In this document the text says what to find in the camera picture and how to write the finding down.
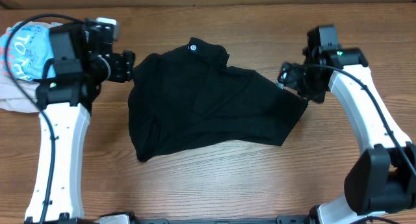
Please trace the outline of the black polo shirt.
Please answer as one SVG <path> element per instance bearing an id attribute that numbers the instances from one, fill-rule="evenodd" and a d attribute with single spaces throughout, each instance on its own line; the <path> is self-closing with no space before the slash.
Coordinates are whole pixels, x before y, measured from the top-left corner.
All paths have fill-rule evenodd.
<path id="1" fill-rule="evenodd" d="M 221 45 L 191 38 L 134 68 L 129 134 L 139 161 L 229 140 L 284 143 L 307 102 L 228 58 Z"/>

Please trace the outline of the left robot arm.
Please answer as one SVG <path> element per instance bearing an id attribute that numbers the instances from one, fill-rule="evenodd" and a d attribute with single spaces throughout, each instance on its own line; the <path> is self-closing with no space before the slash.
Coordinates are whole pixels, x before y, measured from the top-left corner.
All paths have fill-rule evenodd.
<path id="1" fill-rule="evenodd" d="M 41 144 L 36 182 L 25 223 L 85 223 L 81 177 L 83 147 L 92 103 L 104 81 L 132 79 L 135 54 L 114 53 L 115 19 L 66 23 L 49 31 L 55 76 L 42 76 L 36 89 Z"/>

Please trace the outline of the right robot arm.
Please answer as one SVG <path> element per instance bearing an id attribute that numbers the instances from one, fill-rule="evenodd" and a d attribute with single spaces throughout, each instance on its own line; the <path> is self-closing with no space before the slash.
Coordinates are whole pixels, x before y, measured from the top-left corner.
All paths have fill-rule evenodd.
<path id="1" fill-rule="evenodd" d="M 333 25 L 307 33 L 303 64 L 284 63 L 277 86 L 323 103 L 331 92 L 344 109 L 360 157 L 344 180 L 344 192 L 308 215 L 278 216 L 277 223 L 366 223 L 415 208 L 415 145 L 400 129 L 373 83 L 358 48 L 345 49 Z"/>

